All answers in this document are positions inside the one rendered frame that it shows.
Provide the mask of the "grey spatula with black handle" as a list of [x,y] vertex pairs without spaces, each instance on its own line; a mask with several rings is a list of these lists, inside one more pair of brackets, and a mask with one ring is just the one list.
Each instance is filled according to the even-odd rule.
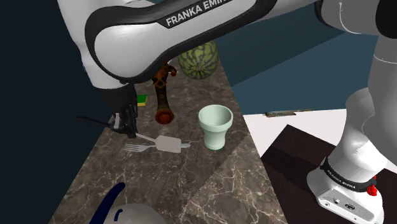
[[[109,123],[104,123],[104,122],[101,122],[101,121],[98,121],[98,120],[94,120],[94,119],[91,119],[91,118],[87,118],[87,117],[84,117],[84,116],[78,116],[78,119],[86,121],[86,122],[94,123],[96,125],[101,125],[101,126],[104,126],[104,127],[107,127],[107,128],[111,129],[111,124],[109,124]],[[178,139],[178,138],[175,138],[175,137],[168,137],[168,136],[160,135],[156,139],[153,139],[153,138],[144,136],[142,134],[136,134],[136,136],[140,137],[140,138],[143,138],[145,140],[154,142],[155,146],[157,148],[160,148],[160,149],[172,149],[172,148],[176,148],[180,144],[182,144],[181,140]]]

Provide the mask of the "silver fork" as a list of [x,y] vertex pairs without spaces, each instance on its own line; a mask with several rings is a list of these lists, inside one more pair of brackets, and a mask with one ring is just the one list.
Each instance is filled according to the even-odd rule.
[[147,150],[148,148],[156,148],[157,150],[160,150],[160,151],[166,151],[166,152],[172,152],[172,153],[180,153],[182,148],[189,148],[190,146],[191,146],[191,144],[189,144],[189,143],[183,143],[183,144],[180,144],[176,148],[160,149],[160,148],[157,148],[155,145],[125,144],[125,146],[123,147],[123,150],[134,151],[134,152],[142,152],[142,151]]

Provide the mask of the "green striped watermelon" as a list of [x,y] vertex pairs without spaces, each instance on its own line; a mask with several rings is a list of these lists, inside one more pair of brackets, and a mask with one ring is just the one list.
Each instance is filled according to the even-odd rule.
[[187,77],[203,80],[210,77],[218,67],[219,52],[215,41],[197,46],[178,56],[179,66]]

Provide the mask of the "dark robot stand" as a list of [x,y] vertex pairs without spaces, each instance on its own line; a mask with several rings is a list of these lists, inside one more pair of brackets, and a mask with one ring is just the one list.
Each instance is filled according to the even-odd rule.
[[397,174],[361,133],[337,146],[286,126],[262,156],[288,224],[397,224]]

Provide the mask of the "pale green cup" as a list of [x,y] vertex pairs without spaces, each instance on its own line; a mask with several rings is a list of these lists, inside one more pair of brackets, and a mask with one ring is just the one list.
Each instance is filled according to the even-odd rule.
[[225,135],[232,126],[232,111],[219,104],[203,107],[198,113],[198,122],[204,131],[204,144],[210,150],[220,150],[225,145]]

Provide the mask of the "brown orange ornate tool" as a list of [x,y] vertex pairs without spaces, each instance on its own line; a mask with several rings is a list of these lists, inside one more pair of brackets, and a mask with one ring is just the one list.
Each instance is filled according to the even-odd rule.
[[171,123],[174,119],[174,113],[171,111],[167,100],[166,84],[168,75],[177,75],[177,70],[167,62],[163,62],[161,70],[152,77],[157,95],[157,113],[155,115],[155,120],[163,125]]

